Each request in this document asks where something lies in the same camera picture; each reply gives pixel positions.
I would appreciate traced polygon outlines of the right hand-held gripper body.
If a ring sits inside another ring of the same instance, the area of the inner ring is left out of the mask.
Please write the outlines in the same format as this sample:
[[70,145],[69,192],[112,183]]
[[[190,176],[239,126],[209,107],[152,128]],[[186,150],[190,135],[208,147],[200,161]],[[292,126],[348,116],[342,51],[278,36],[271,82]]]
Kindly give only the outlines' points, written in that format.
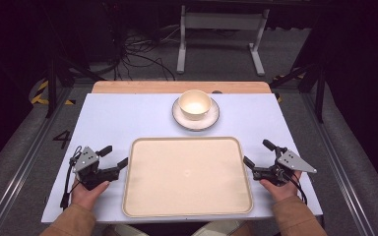
[[316,173],[317,169],[307,163],[298,154],[287,147],[270,147],[276,155],[275,163],[270,167],[256,167],[251,163],[253,179],[268,180],[273,185],[281,187],[293,180],[294,172]]

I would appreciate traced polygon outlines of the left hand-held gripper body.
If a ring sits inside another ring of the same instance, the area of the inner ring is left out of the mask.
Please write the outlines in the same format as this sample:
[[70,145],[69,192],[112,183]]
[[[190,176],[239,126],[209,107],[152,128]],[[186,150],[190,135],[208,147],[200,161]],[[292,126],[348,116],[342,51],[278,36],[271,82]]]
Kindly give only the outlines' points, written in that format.
[[115,167],[100,169],[99,161],[103,156],[98,156],[90,147],[84,147],[73,160],[73,172],[76,178],[88,190],[94,189],[104,181],[116,181],[120,170]]

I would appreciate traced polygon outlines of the person's right hand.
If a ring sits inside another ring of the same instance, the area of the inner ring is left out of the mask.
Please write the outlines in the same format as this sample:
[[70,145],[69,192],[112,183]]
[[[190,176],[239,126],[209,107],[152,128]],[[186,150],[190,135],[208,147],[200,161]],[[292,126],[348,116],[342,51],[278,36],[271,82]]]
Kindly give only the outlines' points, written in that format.
[[266,179],[260,180],[259,183],[271,194],[274,201],[278,203],[284,199],[297,196],[298,189],[295,184],[298,183],[301,174],[301,171],[295,171],[293,174],[293,182],[289,182],[281,187],[273,185]]

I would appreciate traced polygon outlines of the person's left hand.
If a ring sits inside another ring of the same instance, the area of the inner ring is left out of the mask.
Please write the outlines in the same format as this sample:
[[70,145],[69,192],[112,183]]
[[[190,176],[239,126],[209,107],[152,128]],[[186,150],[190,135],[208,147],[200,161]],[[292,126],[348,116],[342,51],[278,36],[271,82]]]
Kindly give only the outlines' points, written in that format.
[[98,197],[108,188],[110,183],[104,181],[92,190],[88,190],[78,180],[72,186],[71,203],[92,211]]

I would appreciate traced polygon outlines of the white table mat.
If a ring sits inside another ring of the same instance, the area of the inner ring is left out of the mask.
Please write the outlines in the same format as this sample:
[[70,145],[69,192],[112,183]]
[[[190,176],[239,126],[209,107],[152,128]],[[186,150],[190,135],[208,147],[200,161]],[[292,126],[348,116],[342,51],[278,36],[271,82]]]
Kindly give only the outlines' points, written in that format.
[[[199,132],[189,131],[174,120],[172,104],[176,99],[175,93],[88,94],[41,221],[50,223],[62,212],[59,204],[69,158],[78,146],[104,148],[112,145],[112,153],[101,161],[103,167],[129,157],[132,143],[139,138],[233,137],[240,142],[243,154],[258,165],[269,165],[275,159],[262,145],[265,139],[296,149],[281,109],[271,93],[214,94],[212,99],[220,108],[220,117],[212,127]],[[271,218],[272,197],[252,180],[251,174],[247,179],[252,193],[252,208],[247,213],[130,217],[122,209],[126,182],[126,174],[122,172],[96,201],[94,214],[98,223],[131,224]]]

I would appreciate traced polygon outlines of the white plate with dark rim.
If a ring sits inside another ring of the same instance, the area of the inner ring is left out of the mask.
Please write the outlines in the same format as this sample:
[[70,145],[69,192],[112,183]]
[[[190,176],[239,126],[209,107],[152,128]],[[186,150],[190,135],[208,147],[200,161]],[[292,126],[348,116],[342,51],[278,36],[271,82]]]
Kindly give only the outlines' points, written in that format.
[[201,120],[189,120],[186,118],[182,110],[178,106],[178,100],[172,105],[172,116],[174,120],[183,128],[191,131],[206,130],[217,123],[220,118],[220,108],[218,104],[212,100],[212,107]]

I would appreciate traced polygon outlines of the beige plastic tray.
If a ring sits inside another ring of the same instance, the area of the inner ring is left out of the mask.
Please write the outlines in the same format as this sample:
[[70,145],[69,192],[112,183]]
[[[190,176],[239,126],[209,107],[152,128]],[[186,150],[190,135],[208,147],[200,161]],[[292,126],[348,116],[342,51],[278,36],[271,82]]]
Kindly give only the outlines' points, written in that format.
[[243,214],[252,207],[237,139],[140,138],[132,144],[123,198],[126,215]]

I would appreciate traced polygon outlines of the person's light shoe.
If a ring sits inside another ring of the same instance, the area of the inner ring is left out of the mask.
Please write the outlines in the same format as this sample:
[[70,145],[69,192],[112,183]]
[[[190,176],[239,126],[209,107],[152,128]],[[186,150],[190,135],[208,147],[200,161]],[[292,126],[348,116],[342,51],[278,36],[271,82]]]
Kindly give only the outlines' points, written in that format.
[[191,236],[251,236],[251,231],[242,220],[222,220],[207,223]]
[[102,236],[149,236],[147,233],[125,224],[108,225]]

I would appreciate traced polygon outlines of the cream bowl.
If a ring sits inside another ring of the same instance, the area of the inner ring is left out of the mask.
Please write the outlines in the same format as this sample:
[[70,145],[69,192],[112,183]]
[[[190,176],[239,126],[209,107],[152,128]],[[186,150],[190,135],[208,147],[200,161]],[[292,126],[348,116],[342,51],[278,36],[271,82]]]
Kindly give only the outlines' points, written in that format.
[[183,92],[178,100],[178,107],[189,120],[202,119],[212,107],[212,99],[203,91],[190,89]]

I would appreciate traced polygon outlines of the black tripod stand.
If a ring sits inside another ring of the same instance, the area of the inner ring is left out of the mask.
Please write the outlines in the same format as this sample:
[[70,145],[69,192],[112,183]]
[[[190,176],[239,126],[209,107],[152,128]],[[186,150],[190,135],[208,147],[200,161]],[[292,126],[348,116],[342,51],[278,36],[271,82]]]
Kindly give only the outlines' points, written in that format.
[[329,29],[330,26],[319,19],[305,39],[289,73],[275,77],[270,83],[270,88],[275,89],[302,76],[297,85],[299,92],[309,93],[314,86],[317,86],[314,112],[320,123],[323,122],[322,109],[325,91],[324,47]]

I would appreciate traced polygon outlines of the white metal stand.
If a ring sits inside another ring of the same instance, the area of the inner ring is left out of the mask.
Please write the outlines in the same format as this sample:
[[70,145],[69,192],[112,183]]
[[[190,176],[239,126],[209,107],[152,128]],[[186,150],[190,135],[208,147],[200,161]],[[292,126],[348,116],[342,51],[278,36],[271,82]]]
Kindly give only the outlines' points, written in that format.
[[259,54],[259,46],[269,19],[270,10],[264,9],[260,13],[218,13],[193,11],[182,5],[180,7],[179,49],[176,72],[182,75],[185,72],[187,35],[186,31],[207,31],[226,37],[227,32],[255,31],[255,39],[247,44],[256,75],[266,75]]

